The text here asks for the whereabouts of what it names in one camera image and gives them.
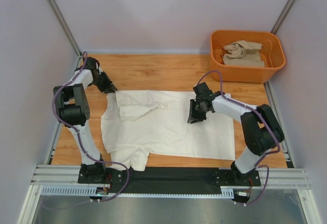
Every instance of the wooden table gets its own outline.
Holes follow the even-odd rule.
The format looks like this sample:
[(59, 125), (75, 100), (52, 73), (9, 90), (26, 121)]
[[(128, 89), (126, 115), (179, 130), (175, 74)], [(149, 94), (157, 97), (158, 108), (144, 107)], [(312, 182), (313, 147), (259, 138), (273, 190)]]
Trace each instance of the wooden table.
[[(108, 74), (119, 90), (171, 90), (192, 91), (193, 86), (209, 70), (208, 55), (91, 55)], [(205, 78), (213, 92), (219, 90), (219, 83), (211, 77)], [(242, 102), (268, 104), (263, 85), (251, 83), (224, 82), (224, 92)], [(90, 106), (90, 128), (95, 144), (104, 160), (110, 160), (101, 137), (100, 119), (107, 108), (106, 95), (96, 86), (88, 87), (86, 96)], [(241, 125), (234, 121), (235, 153), (238, 158), (245, 148)], [(200, 159), (150, 154), (147, 166), (170, 167), (230, 167), (232, 161)], [(52, 164), (80, 165), (81, 155), (73, 136), (62, 127)], [(273, 168), (286, 168), (284, 155), (270, 155), (262, 164)]]

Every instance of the beige cloth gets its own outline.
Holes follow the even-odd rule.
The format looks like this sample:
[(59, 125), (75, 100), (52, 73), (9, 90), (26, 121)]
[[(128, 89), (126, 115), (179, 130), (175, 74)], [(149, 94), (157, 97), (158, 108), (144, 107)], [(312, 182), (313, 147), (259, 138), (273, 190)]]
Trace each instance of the beige cloth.
[(262, 44), (248, 42), (245, 40), (236, 41), (224, 46), (225, 54), (223, 61), (225, 65), (264, 67), (265, 63), (261, 60), (259, 50)]

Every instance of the white cloth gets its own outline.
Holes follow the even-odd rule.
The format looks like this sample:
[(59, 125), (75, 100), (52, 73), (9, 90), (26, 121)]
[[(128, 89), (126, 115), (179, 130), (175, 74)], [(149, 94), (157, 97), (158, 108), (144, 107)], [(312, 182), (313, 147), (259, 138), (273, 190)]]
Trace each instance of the white cloth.
[(248, 42), (245, 40), (236, 41), (224, 46), (225, 54), (223, 61), (225, 65), (264, 67), (265, 63), (260, 58), (259, 50), (262, 44)]
[[(149, 153), (235, 160), (231, 118), (207, 113), (187, 123), (193, 92), (132, 90), (107, 95), (101, 117), (103, 144), (112, 161), (145, 170)], [(123, 170), (119, 165), (112, 166)]]

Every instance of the gray wall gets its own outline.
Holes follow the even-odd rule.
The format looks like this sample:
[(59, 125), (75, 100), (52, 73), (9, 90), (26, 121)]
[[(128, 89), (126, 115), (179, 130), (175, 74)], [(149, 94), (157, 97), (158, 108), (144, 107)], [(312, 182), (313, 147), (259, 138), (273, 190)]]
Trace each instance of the gray wall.
[(207, 53), (216, 29), (270, 32), (287, 2), (56, 1), (80, 48), (105, 53)]
[(55, 128), (52, 88), (77, 63), (46, 0), (0, 0), (0, 222), (16, 223)]
[(291, 156), (327, 223), (327, 0), (298, 0), (277, 35), (287, 65), (271, 83)]

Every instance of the wall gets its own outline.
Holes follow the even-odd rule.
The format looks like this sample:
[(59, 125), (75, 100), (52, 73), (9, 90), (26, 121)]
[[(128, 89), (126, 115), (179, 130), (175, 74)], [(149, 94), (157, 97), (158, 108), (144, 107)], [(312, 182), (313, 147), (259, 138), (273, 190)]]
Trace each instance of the wall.
[(82, 50), (207, 53), (216, 29), (270, 32), (287, 0), (56, 0)]
[(46, 0), (0, 2), (0, 222), (13, 224), (50, 146), (52, 88), (77, 57)]
[(298, 0), (277, 35), (287, 65), (271, 81), (292, 159), (303, 167), (327, 223), (327, 0)]

